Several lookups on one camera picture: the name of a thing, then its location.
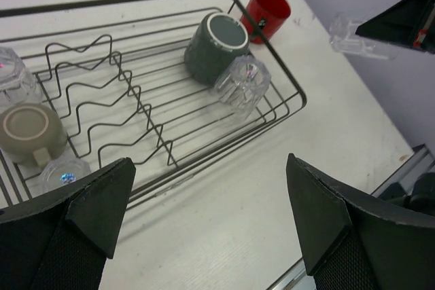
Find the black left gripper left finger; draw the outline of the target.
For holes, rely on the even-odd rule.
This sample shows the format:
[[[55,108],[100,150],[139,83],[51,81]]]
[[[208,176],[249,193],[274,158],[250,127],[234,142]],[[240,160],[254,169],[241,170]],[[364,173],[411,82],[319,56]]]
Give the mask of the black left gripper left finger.
[[[1,209],[2,289],[98,289],[114,256],[136,168],[120,158]]]

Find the grey-green mug black handle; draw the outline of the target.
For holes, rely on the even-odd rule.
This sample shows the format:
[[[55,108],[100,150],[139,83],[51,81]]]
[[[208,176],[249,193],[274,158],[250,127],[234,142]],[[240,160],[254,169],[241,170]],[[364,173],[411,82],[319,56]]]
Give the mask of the grey-green mug black handle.
[[[245,26],[228,14],[214,12],[201,20],[184,52],[184,64],[192,79],[212,86],[236,57],[248,52]]]

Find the red mug black handle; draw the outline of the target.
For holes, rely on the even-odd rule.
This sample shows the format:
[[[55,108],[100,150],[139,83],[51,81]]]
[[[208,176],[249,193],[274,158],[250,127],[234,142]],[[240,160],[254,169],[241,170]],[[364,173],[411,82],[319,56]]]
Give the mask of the red mug black handle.
[[[249,0],[246,12],[269,40],[290,17],[287,0]]]

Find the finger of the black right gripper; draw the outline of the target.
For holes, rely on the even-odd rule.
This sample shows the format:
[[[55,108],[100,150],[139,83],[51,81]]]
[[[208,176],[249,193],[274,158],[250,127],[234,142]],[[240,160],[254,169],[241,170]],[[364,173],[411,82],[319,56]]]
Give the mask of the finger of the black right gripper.
[[[361,24],[356,35],[434,53],[434,0],[401,0]]]

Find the beige small cup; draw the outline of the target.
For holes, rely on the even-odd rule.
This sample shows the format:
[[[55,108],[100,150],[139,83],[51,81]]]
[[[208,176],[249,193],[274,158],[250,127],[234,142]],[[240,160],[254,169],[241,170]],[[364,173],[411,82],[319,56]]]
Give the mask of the beige small cup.
[[[67,133],[51,108],[23,103],[1,114],[1,149],[12,162],[43,169],[66,147]]]

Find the clear small glass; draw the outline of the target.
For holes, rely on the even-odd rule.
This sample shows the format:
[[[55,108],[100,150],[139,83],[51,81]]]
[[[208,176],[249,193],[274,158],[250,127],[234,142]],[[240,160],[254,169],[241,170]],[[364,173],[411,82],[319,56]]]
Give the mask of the clear small glass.
[[[76,157],[63,156],[51,161],[41,172],[41,193],[71,184],[91,173],[89,163]]]
[[[22,59],[13,49],[1,47],[1,111],[40,100],[39,85]]]

